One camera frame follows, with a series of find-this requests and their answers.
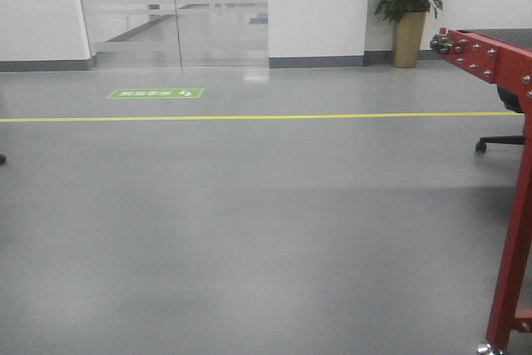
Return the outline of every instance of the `caster wheel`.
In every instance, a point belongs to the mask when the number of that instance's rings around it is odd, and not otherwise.
[[[493,348],[487,343],[480,344],[478,349],[476,350],[476,353],[478,355],[509,355],[506,351]]]
[[[479,141],[475,145],[475,152],[484,154],[487,148],[488,146],[485,143]]]

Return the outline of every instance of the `tan planter pot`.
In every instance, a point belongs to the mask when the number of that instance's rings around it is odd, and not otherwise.
[[[413,68],[417,64],[426,12],[408,12],[393,29],[393,66]]]

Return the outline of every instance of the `potted plant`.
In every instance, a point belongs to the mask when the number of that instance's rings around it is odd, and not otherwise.
[[[382,14],[384,20],[394,24],[393,65],[411,68],[417,64],[426,13],[434,8],[443,9],[441,0],[380,0],[375,14]]]

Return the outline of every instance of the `yellow floor line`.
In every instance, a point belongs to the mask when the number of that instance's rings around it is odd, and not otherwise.
[[[471,112],[390,112],[367,114],[309,114],[291,116],[94,116],[94,117],[43,117],[43,118],[0,118],[8,122],[105,122],[105,121],[223,121],[223,120],[311,120],[311,119],[354,119],[354,118],[402,118],[413,116],[516,116],[512,111]]]

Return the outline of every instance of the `gray baseboard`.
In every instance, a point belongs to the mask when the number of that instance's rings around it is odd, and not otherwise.
[[[270,57],[270,68],[361,67],[364,56]]]
[[[89,71],[95,65],[92,58],[87,60],[43,60],[29,62],[0,62],[0,72],[30,71]]]
[[[376,50],[364,52],[364,66],[372,64],[392,64],[393,52],[391,50]],[[418,60],[441,60],[432,50],[420,50]]]

